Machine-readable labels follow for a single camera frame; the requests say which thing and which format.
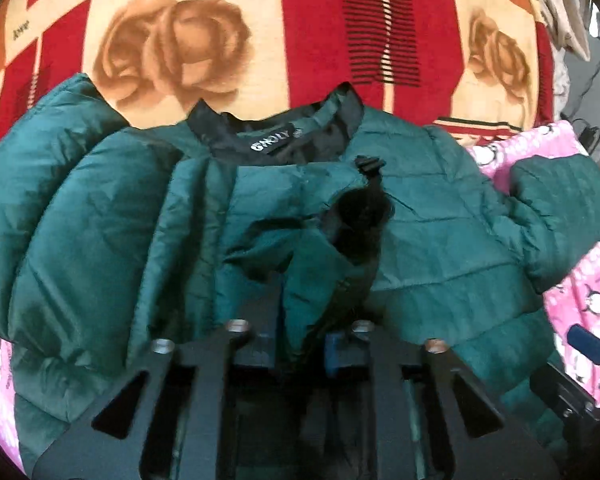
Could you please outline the red orange rose blanket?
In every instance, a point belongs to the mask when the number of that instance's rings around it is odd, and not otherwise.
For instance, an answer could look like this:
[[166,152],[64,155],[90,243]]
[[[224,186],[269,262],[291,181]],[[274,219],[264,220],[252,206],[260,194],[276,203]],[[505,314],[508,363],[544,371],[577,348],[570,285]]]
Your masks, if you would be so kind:
[[0,141],[77,73],[138,128],[199,101],[265,118],[343,81],[466,145],[554,118],[539,0],[0,0]]

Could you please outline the dark green puffer jacket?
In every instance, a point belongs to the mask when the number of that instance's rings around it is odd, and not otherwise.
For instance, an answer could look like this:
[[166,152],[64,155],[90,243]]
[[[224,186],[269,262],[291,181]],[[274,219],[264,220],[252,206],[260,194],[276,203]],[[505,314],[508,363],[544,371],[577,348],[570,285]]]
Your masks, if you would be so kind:
[[262,120],[199,102],[132,127],[83,74],[0,144],[0,338],[26,471],[151,341],[209,336],[280,275],[294,372],[370,316],[445,340],[546,443],[543,294],[600,242],[600,168],[521,159],[500,191],[449,133],[350,84]]

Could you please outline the beige curtain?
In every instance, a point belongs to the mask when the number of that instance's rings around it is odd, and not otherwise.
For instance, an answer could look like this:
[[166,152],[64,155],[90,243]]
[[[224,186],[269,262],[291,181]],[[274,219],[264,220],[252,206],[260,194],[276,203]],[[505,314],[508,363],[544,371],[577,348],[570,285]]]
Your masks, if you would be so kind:
[[580,0],[539,0],[542,17],[554,46],[571,51],[582,61],[591,59],[588,31],[583,23]]

